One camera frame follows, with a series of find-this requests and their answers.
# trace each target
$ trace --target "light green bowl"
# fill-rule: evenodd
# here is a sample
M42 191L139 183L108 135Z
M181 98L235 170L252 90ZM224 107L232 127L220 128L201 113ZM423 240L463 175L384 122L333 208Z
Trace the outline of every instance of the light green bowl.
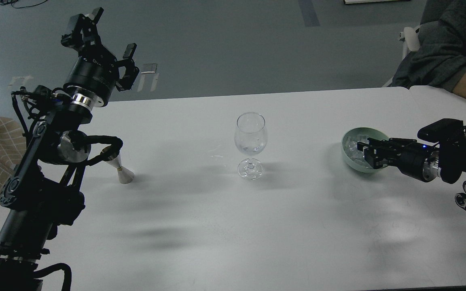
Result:
M357 164L354 160L351 159L351 157L348 156L347 152L349 151L348 148L345 147L346 140L348 140L349 137L357 137L358 135L367 135L370 138L374 138L377 140L383 140L383 139L389 139L388 136L385 134L381 133L380 131L376 129L371 129L369 127L357 127L356 129L352 129L348 131L347 133L344 134L342 140L341 140L341 154L343 155L343 160L348 166L352 167L353 169L363 172L363 173L375 173L387 166L383 166L380 169L373 169L368 166L363 166L362 164Z

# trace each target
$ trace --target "bowl of ice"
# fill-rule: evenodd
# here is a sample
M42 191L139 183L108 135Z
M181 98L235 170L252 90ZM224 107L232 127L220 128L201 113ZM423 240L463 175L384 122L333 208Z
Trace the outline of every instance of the bowl of ice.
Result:
M363 173L375 173L380 169L373 169L364 160L364 153L357 150L357 142L368 143L368 138L377 140L389 139L385 134L369 127L357 127L344 134L341 140L343 160L348 166Z

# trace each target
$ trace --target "white cone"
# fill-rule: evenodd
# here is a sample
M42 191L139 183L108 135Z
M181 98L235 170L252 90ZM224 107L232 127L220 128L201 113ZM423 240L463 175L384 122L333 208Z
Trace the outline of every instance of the white cone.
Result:
M117 157L115 157L113 160L106 160L107 164L110 164L116 170L118 170L118 180L122 184L128 184L131 183L131 181L134 179L134 173L122 166L122 158L120 157L120 154L118 154Z

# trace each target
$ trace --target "glass base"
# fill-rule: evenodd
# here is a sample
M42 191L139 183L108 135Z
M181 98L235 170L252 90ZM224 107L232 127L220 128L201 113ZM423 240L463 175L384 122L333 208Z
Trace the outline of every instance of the glass base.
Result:
M238 174L246 180L256 180L263 172L262 163L255 158L247 158L238 164Z

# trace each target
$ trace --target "robotic arm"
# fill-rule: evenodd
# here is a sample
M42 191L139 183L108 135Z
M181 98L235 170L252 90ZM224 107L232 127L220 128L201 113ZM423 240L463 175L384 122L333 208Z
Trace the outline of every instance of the robotic arm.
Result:
M390 138L357 143L364 159L374 169L384 165L397 167L401 173L423 182L436 177L449 184L466 173L466 126L463 121L444 118L418 131L418 138L435 145L418 143L415 139ZM466 181L463 193L455 196L457 205L466 210Z
M57 226L72 225L85 208L80 192L85 167L118 155L123 145L117 137L87 136L78 130L81 124L91 121L93 107L107 105L113 87L129 90L139 72L132 59L136 44L127 46L121 61L102 45L96 30L102 13L103 9L97 8L93 11L94 18L71 17L61 43L76 50L79 57L63 88L50 90L39 85L33 92L24 87L12 92L27 149L0 193L0 204L11 209L0 231L0 290L41 290L42 280L38 278L59 269L66 273L63 290L70 288L67 265L56 264L35 271L36 261L49 253L44 244L55 238ZM125 68L122 77L121 67ZM30 129L17 107L17 96L34 120ZM91 144L95 143L110 146L88 160ZM61 180L47 179L39 160L67 165Z

